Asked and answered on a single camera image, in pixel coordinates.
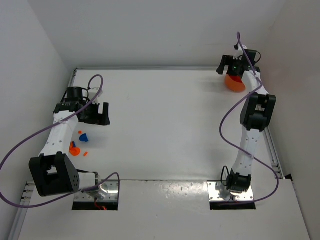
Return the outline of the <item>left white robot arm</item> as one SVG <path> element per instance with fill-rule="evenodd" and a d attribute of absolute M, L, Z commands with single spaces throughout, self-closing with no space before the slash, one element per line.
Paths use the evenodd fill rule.
<path fill-rule="evenodd" d="M 109 104 L 100 104 L 103 93 L 98 87 L 69 87 L 66 98 L 53 111 L 53 127 L 39 156 L 29 161 L 29 169 L 40 196 L 48 197 L 75 193 L 80 188 L 80 177 L 69 153 L 72 137 L 78 123 L 108 126 Z"/>

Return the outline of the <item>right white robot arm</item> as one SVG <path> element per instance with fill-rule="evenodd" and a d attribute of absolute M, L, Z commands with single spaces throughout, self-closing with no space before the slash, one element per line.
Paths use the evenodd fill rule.
<path fill-rule="evenodd" d="M 224 73 L 225 67 L 229 77 L 239 77 L 249 91 L 240 113 L 242 137 L 238 155 L 226 178 L 225 187 L 232 193 L 247 192 L 252 180 L 252 163 L 258 140 L 269 126 L 277 98 L 268 93 L 261 81 L 261 74 L 255 68 L 257 51 L 239 50 L 236 56 L 223 55 L 216 72 Z"/>

